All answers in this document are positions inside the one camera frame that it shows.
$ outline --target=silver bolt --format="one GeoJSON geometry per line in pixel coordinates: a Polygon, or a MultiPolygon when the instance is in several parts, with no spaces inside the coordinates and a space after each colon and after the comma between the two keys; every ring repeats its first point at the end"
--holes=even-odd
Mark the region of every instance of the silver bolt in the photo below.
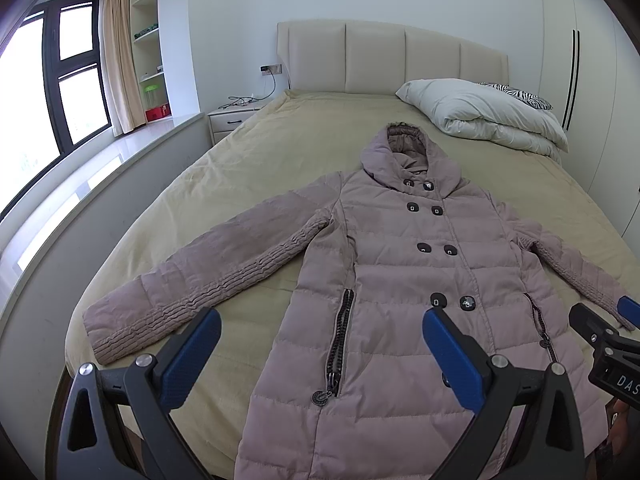
{"type": "Polygon", "coordinates": [[[89,375],[94,371],[94,366],[91,363],[84,363],[78,371],[80,372],[80,375],[89,375]]]}
{"type": "Polygon", "coordinates": [[[509,364],[509,360],[500,354],[496,354],[491,357],[491,362],[496,368],[506,368],[509,364]]]}
{"type": "Polygon", "coordinates": [[[149,366],[152,361],[154,360],[152,355],[149,354],[141,354],[138,357],[136,357],[136,364],[140,367],[140,368],[144,368],[145,366],[149,366]]]}
{"type": "Polygon", "coordinates": [[[551,371],[553,373],[555,373],[556,375],[563,375],[564,374],[564,367],[560,363],[553,363],[551,365],[551,371]]]}

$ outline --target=zippered pocket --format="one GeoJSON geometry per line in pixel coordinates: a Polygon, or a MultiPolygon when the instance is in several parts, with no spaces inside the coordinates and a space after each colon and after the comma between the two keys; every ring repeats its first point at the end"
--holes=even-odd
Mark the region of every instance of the zippered pocket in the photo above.
{"type": "Polygon", "coordinates": [[[334,339],[329,350],[329,357],[326,360],[326,389],[318,390],[311,396],[311,401],[316,406],[324,406],[329,397],[338,396],[340,379],[342,378],[342,364],[344,362],[344,344],[347,339],[347,327],[354,298],[355,292],[350,288],[346,288],[342,295],[342,304],[335,322],[334,339]]]}
{"type": "Polygon", "coordinates": [[[531,317],[533,318],[533,324],[536,326],[536,330],[540,335],[540,346],[542,348],[546,348],[549,352],[549,357],[551,358],[552,363],[558,362],[558,357],[556,356],[556,351],[554,350],[553,343],[551,342],[551,338],[549,334],[546,332],[546,324],[545,319],[542,317],[542,311],[540,308],[534,303],[532,297],[525,292],[524,294],[529,303],[531,304],[531,317]]]}

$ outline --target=white nightstand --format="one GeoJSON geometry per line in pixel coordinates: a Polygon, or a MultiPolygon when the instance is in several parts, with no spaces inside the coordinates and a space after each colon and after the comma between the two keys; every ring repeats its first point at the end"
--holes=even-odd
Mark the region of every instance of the white nightstand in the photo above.
{"type": "Polygon", "coordinates": [[[262,103],[251,103],[246,106],[230,106],[225,110],[208,113],[211,142],[217,144],[228,134],[244,123],[249,117],[262,109],[262,103]]]}

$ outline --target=power outlet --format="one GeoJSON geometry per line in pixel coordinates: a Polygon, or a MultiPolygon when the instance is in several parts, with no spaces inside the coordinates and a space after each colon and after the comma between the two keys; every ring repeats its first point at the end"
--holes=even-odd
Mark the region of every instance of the power outlet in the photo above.
{"type": "Polygon", "coordinates": [[[260,72],[262,72],[262,75],[282,74],[282,65],[263,65],[260,67],[260,72]]]}

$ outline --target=person's hand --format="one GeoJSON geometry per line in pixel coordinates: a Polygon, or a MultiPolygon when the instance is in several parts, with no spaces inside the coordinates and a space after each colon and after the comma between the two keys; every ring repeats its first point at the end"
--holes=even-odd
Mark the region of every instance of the person's hand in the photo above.
{"type": "Polygon", "coordinates": [[[621,400],[617,400],[613,405],[612,413],[615,417],[615,421],[609,430],[607,442],[611,443],[613,455],[617,456],[625,449],[626,441],[628,440],[626,418],[629,413],[629,405],[625,404],[621,400]]]}

